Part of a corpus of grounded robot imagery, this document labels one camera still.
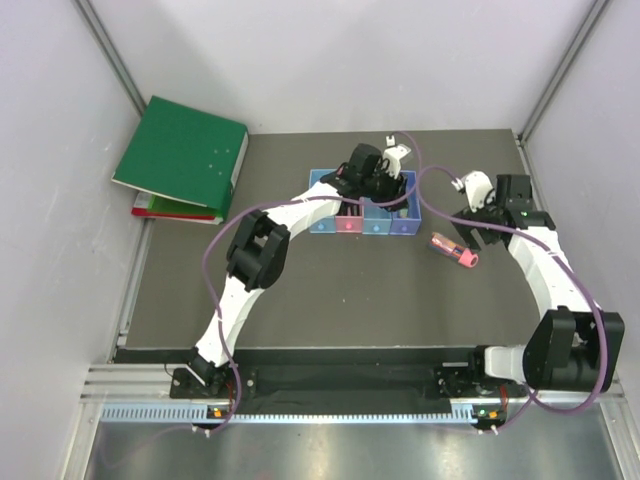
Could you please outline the pink drawer box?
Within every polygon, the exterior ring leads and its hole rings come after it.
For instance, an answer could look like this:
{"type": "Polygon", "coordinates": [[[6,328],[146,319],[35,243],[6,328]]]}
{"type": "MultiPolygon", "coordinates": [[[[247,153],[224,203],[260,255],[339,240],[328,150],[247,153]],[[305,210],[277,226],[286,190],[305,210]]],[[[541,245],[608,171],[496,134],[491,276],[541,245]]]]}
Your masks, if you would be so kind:
{"type": "Polygon", "coordinates": [[[364,214],[360,204],[342,202],[335,215],[336,232],[359,234],[363,231],[364,214]]]}

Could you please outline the red and green folder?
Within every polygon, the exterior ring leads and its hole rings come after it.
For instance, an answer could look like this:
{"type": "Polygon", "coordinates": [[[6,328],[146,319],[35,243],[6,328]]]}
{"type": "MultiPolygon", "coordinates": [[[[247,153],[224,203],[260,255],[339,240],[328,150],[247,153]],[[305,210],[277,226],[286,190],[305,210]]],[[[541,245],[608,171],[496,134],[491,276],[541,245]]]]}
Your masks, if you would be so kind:
{"type": "Polygon", "coordinates": [[[139,192],[131,209],[135,217],[171,219],[202,224],[220,224],[223,218],[212,208],[184,203],[147,192],[139,192]]]}

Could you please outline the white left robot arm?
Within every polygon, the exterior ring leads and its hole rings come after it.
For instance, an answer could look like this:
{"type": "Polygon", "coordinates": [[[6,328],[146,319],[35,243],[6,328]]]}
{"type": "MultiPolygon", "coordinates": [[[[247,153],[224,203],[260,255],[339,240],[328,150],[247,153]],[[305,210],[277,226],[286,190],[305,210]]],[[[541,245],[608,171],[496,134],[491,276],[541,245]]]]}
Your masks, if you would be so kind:
{"type": "Polygon", "coordinates": [[[407,178],[402,163],[412,155],[403,144],[383,151],[359,144],[348,161],[325,174],[309,189],[282,205],[254,209],[241,216],[226,254],[226,279],[214,297],[214,314],[189,362],[192,384],[205,396],[226,387],[222,368],[258,297],[280,278],[290,241],[313,224],[338,213],[350,203],[368,200],[387,211],[407,205],[407,178]]]}

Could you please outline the purple drawer box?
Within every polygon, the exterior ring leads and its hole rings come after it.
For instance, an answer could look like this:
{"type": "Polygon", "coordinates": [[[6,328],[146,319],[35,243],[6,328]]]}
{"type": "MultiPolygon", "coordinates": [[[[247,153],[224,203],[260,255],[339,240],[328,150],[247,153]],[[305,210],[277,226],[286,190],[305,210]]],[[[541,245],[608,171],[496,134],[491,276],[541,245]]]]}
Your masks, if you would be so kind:
{"type": "Polygon", "coordinates": [[[390,235],[414,236],[421,226],[421,207],[417,194],[407,199],[407,206],[392,213],[390,235]]]}

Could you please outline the colourful tube pink cap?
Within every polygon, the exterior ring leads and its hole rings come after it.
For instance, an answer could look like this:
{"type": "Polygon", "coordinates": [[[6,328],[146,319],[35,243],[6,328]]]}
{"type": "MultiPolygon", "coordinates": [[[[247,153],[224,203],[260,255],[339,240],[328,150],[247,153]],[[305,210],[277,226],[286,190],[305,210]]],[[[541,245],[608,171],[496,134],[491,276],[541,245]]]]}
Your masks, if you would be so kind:
{"type": "Polygon", "coordinates": [[[438,232],[432,233],[429,246],[465,268],[474,268],[479,260],[478,255],[471,249],[459,245],[438,232]]]}

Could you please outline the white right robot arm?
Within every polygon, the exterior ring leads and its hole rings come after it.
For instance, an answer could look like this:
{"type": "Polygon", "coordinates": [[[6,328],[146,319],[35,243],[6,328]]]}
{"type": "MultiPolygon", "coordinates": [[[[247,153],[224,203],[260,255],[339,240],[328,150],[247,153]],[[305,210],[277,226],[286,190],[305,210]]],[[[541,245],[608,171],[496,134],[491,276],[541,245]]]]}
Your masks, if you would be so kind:
{"type": "Polygon", "coordinates": [[[465,244],[501,243],[516,261],[533,294],[540,322],[525,345],[480,347],[466,380],[487,396],[503,380],[534,390],[606,392],[612,383],[625,326],[621,316],[584,297],[570,275],[556,225],[536,208],[527,175],[501,174],[491,180],[472,171],[452,182],[467,198],[454,216],[465,244]]]}

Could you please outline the light blue drawer box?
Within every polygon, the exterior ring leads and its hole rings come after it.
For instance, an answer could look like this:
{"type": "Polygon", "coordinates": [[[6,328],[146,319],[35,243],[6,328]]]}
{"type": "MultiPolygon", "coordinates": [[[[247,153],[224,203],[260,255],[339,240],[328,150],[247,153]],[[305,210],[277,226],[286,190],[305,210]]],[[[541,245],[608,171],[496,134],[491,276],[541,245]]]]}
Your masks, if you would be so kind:
{"type": "Polygon", "coordinates": [[[365,202],[363,211],[364,235],[388,235],[392,224],[392,214],[384,208],[377,207],[368,198],[363,198],[365,202]]]}
{"type": "MultiPolygon", "coordinates": [[[[309,175],[309,187],[313,187],[324,175],[331,172],[332,169],[312,169],[309,175]]],[[[315,234],[335,234],[337,232],[335,217],[328,216],[322,218],[312,224],[309,231],[315,234]]]]}

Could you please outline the green ring binder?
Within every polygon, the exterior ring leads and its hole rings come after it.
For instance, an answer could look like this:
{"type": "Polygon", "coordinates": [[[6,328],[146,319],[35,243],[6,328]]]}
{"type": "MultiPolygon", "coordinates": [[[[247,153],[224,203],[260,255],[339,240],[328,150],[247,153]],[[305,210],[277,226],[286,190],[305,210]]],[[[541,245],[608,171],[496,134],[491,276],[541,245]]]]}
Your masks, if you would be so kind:
{"type": "Polygon", "coordinates": [[[248,143],[246,125],[154,96],[112,180],[225,216],[248,143]]]}

